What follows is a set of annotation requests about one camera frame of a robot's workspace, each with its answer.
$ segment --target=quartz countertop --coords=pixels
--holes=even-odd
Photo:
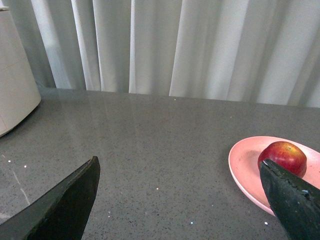
[[[253,136],[320,152],[320,108],[39,90],[38,107],[0,138],[1,223],[98,156],[83,240],[287,239],[237,187],[228,155]]]

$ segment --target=speckled countertop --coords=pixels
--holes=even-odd
[[[320,109],[40,88],[0,138],[0,221],[90,159],[101,175],[83,240],[282,240],[278,220],[229,171],[241,139],[275,136],[320,152]]]

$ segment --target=white curtain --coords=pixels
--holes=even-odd
[[[320,107],[319,0],[0,4],[40,86]]]

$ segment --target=oval plate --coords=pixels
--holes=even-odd
[[[287,141],[299,147],[306,155],[306,173],[303,180],[320,189],[320,153],[300,143],[273,136],[253,136],[237,142],[229,153],[229,168],[241,191],[257,206],[271,215],[265,191],[260,180],[258,157],[271,143]]]

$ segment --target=white container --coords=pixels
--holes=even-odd
[[[41,96],[7,7],[0,7],[0,136],[40,103]]]

